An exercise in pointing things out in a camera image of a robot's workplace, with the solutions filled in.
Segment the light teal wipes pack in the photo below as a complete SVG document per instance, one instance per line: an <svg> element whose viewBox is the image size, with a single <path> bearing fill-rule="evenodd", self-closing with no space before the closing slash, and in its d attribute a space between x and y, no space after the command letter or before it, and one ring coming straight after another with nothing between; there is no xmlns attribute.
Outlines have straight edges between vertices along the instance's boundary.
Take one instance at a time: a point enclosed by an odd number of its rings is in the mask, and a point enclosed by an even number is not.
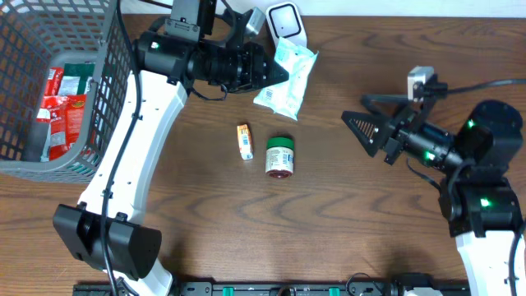
<svg viewBox="0 0 526 296"><path fill-rule="evenodd" d="M270 108L277 114L297 121L308 77L316 63L317 56L318 52L313 53L306 47L280 37L274 61L287 71L288 79L285 82L263 88L253 103Z"/></svg>

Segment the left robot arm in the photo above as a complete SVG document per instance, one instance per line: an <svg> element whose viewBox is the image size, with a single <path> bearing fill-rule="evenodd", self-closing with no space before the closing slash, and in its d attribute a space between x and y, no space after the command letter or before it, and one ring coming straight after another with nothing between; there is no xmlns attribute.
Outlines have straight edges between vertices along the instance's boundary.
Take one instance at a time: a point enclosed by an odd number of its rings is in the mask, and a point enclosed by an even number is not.
<svg viewBox="0 0 526 296"><path fill-rule="evenodd" d="M173 275L159 260L162 235L144 226L155 166L195 81L233 95L288 79L254 42L264 22L258 8L217 12L213 1L176 1L169 15L126 41L131 75L108 149L77 204L58 206L53 217L69 252L106 272L109 294L173 293Z"/></svg>

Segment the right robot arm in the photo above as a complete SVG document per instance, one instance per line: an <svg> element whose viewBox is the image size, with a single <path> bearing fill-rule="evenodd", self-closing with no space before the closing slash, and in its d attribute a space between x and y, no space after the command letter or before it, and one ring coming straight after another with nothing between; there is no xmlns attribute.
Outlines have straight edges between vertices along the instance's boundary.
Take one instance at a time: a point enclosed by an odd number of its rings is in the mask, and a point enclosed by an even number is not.
<svg viewBox="0 0 526 296"><path fill-rule="evenodd" d="M483 100L454 134L427 121L436 102L451 95L447 84L418 82L413 95L364 95L365 112L342 120L370 156L385 152L393 164L407 154L444 177L420 177L439 192L468 275L472 295L525 293L525 218L505 174L523 145L523 119L511 105Z"/></svg>

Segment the small orange white carton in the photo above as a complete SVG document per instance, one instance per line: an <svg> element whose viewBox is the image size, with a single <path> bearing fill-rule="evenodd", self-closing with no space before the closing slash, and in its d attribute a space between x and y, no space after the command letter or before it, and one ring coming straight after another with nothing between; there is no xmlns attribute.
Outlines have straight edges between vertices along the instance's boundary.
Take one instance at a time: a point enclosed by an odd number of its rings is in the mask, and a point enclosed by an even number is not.
<svg viewBox="0 0 526 296"><path fill-rule="evenodd" d="M251 143L251 132L247 124L237 126L238 133L238 147L243 160L251 160L253 158L253 149Z"/></svg>

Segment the green lid jar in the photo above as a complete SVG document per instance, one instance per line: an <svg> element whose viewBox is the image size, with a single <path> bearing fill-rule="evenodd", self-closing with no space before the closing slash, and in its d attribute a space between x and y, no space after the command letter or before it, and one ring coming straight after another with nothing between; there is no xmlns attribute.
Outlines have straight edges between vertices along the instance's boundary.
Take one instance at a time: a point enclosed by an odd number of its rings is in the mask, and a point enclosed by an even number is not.
<svg viewBox="0 0 526 296"><path fill-rule="evenodd" d="M265 174L271 178L289 178L294 172L294 142L291 137L275 136L267 141Z"/></svg>

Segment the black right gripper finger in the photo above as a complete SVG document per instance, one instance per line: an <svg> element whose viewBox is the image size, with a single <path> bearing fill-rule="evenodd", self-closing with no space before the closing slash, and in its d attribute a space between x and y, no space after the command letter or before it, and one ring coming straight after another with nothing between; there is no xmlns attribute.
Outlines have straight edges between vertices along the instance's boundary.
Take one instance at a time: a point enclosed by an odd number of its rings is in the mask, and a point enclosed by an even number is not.
<svg viewBox="0 0 526 296"><path fill-rule="evenodd" d="M394 130L392 118L384 114L343 111L341 118L371 157L385 145Z"/></svg>
<svg viewBox="0 0 526 296"><path fill-rule="evenodd" d="M373 115L385 115L377 106L376 103L393 104L398 109L411 103L406 95L362 95L360 100L361 105Z"/></svg>

